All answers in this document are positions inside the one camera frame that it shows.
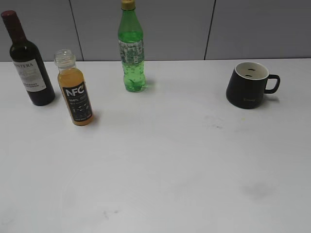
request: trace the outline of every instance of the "gray wall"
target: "gray wall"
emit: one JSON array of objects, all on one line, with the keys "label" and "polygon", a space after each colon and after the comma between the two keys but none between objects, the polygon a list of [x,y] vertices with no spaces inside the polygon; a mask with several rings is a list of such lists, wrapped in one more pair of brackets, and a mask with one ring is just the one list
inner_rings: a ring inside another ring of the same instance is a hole
[{"label": "gray wall", "polygon": [[[17,11],[46,61],[64,48],[78,60],[82,50],[86,61],[113,61],[120,60],[120,1],[71,0],[71,8],[69,0],[2,0],[0,9]],[[309,0],[137,0],[137,16],[146,60],[311,57]],[[2,22],[0,40],[0,61],[10,61]]]},{"label": "gray wall", "polygon": [[207,59],[311,56],[310,0],[217,0]]},{"label": "gray wall", "polygon": [[[214,0],[137,0],[146,60],[203,60]],[[71,0],[84,59],[119,60],[120,0]]]},{"label": "gray wall", "polygon": [[[15,10],[26,37],[40,49],[45,61],[52,61],[60,49],[71,49],[82,59],[74,27],[72,12],[67,0],[1,0],[0,10]],[[0,18],[0,61],[10,61],[12,41]]]}]

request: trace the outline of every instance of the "black mug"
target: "black mug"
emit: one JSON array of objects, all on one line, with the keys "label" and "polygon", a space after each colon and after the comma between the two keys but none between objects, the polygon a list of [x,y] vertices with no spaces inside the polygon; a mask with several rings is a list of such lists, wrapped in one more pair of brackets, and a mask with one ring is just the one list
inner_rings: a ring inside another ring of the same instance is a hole
[{"label": "black mug", "polygon": [[[276,79],[276,85],[271,90],[266,89],[268,79]],[[275,93],[280,82],[280,77],[269,75],[268,69],[262,64],[242,62],[234,68],[226,92],[227,99],[240,108],[256,108],[260,105],[263,94]]]}]

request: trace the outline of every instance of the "beverage bottle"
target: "beverage bottle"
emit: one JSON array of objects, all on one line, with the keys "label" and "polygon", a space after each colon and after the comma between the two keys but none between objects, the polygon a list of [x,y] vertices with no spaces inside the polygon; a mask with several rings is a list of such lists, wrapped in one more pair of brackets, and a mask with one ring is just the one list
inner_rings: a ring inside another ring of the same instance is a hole
[{"label": "beverage bottle", "polygon": [[143,31],[135,14],[135,0],[121,0],[122,19],[118,30],[120,55],[126,90],[144,90]]},{"label": "beverage bottle", "polygon": [[53,101],[55,93],[37,46],[26,39],[15,11],[1,14],[12,39],[10,56],[34,105],[42,106]]},{"label": "beverage bottle", "polygon": [[70,50],[60,50],[54,55],[58,66],[58,83],[67,104],[72,122],[75,125],[87,125],[93,120],[83,74],[76,68],[76,57]]}]

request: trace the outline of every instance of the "red wine bottle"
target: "red wine bottle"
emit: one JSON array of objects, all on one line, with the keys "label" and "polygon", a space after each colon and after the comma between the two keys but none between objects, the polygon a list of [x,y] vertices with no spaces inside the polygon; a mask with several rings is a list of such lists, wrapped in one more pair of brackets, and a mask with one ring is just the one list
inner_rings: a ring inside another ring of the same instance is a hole
[{"label": "red wine bottle", "polygon": [[15,11],[2,12],[1,17],[12,39],[10,56],[34,105],[53,101],[55,93],[37,46],[26,39]]}]

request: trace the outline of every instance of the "mug rim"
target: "mug rim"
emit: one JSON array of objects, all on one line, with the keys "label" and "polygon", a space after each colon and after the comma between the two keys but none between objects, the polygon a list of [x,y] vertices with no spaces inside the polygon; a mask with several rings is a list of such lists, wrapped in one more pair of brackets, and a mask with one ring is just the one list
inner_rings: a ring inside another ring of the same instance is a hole
[{"label": "mug rim", "polygon": [[[257,64],[257,65],[263,67],[263,68],[267,71],[267,75],[266,75],[264,78],[261,78],[261,79],[250,79],[250,78],[244,77],[243,75],[241,75],[241,74],[239,74],[239,73],[237,72],[237,67],[238,67],[240,64],[243,64],[243,63],[253,63],[253,64]],[[238,63],[238,64],[234,67],[234,71],[235,71],[235,72],[237,73],[237,75],[239,75],[241,78],[248,79],[248,80],[252,80],[252,81],[264,80],[264,79],[268,78],[268,76],[269,76],[269,70],[267,69],[267,67],[265,67],[263,64],[260,64],[260,63],[258,63],[258,62],[240,62],[240,63]]]}]

